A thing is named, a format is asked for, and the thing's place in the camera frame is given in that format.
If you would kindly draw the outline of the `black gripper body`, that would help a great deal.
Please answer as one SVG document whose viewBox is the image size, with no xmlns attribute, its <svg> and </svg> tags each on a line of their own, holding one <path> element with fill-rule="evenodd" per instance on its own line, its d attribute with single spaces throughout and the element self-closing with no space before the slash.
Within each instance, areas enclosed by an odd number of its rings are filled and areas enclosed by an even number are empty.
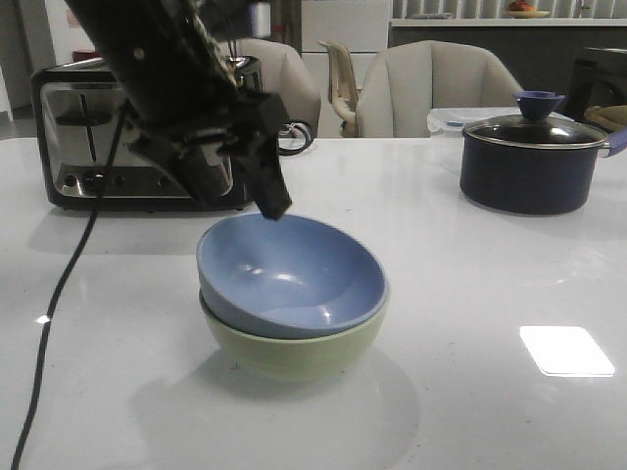
<svg viewBox="0 0 627 470">
<path fill-rule="evenodd" d="M 281 97 L 274 93 L 240 90 L 226 105 L 216 102 L 165 122 L 134 117 L 139 137 L 128 150 L 152 165 L 162 165 L 191 146 L 216 142 L 239 144 L 260 133 L 276 136 L 289 118 Z"/>
</svg>

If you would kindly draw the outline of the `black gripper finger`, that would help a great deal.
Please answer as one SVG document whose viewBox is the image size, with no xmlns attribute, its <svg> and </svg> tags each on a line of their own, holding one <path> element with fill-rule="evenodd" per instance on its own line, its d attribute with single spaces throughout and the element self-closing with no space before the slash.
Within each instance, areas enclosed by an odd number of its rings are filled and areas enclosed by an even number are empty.
<svg viewBox="0 0 627 470">
<path fill-rule="evenodd" d="M 277 142 L 265 141 L 250 147 L 236 162 L 262 216 L 280 219 L 292 205 L 292 199 L 283 178 Z"/>
<path fill-rule="evenodd" d="M 175 155 L 169 171 L 189 196 L 202 206 L 225 196 L 233 186 L 231 162 L 213 150 L 192 147 Z"/>
</svg>

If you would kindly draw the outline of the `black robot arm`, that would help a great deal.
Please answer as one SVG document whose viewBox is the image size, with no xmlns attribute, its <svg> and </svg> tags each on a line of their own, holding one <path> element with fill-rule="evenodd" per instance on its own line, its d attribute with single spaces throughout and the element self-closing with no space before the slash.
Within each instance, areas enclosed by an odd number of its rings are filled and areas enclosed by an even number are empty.
<svg viewBox="0 0 627 470">
<path fill-rule="evenodd" d="M 127 96 L 132 153 L 195 201 L 228 192 L 232 171 L 262 215 L 292 204 L 278 156 L 281 98 L 237 82 L 194 1 L 71 1 L 70 10 Z"/>
</svg>

